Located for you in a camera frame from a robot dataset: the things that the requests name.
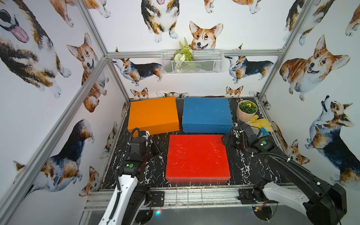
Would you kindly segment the orange shoebox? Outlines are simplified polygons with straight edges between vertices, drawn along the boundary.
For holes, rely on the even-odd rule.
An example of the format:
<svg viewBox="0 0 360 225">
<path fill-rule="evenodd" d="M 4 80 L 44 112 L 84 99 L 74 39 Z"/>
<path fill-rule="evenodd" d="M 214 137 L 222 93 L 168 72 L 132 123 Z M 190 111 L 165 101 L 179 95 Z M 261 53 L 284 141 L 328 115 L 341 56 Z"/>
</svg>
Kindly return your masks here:
<svg viewBox="0 0 360 225">
<path fill-rule="evenodd" d="M 135 128 L 157 135 L 180 130 L 175 97 L 165 97 L 132 102 L 130 104 L 128 131 Z"/>
</svg>

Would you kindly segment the red shoebox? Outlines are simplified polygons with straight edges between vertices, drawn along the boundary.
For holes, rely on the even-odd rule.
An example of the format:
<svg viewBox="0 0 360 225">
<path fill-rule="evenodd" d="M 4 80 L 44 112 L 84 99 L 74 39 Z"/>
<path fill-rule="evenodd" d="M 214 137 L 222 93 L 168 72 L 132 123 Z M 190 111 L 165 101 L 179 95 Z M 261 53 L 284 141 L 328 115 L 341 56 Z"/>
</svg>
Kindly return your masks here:
<svg viewBox="0 0 360 225">
<path fill-rule="evenodd" d="M 222 135 L 171 135 L 166 179 L 169 183 L 225 183 L 230 178 Z"/>
</svg>

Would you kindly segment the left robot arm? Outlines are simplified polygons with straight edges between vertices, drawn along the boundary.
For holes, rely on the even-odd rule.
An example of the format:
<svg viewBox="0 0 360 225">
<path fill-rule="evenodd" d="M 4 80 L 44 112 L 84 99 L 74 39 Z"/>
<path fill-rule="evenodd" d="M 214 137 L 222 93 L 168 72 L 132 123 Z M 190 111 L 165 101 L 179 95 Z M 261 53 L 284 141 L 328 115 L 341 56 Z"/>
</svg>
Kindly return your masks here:
<svg viewBox="0 0 360 225">
<path fill-rule="evenodd" d="M 144 176 L 146 163 L 156 155 L 148 131 L 135 128 L 127 143 L 126 157 L 114 171 L 116 188 L 101 218 L 100 225 L 132 225 L 143 206 L 164 206 L 165 192 L 151 191 L 139 181 Z"/>
</svg>

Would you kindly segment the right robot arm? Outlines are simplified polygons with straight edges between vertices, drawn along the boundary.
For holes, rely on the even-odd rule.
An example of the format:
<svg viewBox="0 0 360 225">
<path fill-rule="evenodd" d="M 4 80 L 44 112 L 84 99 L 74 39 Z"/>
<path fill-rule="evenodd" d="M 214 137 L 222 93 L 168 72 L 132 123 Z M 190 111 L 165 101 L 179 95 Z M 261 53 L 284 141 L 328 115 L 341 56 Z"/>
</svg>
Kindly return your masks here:
<svg viewBox="0 0 360 225">
<path fill-rule="evenodd" d="M 270 135 L 238 120 L 229 133 L 222 136 L 223 145 L 248 154 L 252 158 L 264 158 L 264 162 L 282 173 L 297 190 L 280 186 L 263 178 L 252 190 L 240 191 L 242 203 L 268 202 L 284 204 L 304 214 L 314 225 L 339 225 L 347 213 L 347 195 L 338 184 L 331 185 L 316 177 L 308 169 L 282 155 L 281 149 Z"/>
</svg>

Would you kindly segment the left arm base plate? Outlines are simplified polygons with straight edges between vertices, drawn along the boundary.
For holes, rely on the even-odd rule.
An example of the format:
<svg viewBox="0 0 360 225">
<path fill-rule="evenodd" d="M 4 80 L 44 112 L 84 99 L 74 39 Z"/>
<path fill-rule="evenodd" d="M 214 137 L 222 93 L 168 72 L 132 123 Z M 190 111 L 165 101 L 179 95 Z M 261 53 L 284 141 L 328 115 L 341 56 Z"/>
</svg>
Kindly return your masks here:
<svg viewBox="0 0 360 225">
<path fill-rule="evenodd" d="M 151 191 L 150 207 L 163 207 L 165 201 L 164 191 Z"/>
</svg>

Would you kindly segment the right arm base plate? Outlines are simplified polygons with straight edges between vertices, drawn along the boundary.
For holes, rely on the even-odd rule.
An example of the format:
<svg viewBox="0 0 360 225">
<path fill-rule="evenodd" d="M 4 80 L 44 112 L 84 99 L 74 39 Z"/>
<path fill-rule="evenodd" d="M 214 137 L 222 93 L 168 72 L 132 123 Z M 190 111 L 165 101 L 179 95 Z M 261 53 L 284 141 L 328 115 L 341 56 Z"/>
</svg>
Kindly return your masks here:
<svg viewBox="0 0 360 225">
<path fill-rule="evenodd" d="M 277 203 L 277 201 L 269 200 L 262 190 L 260 189 L 242 189 L 238 190 L 238 197 L 237 199 L 241 201 L 243 204 L 264 204 L 267 203 Z"/>
</svg>

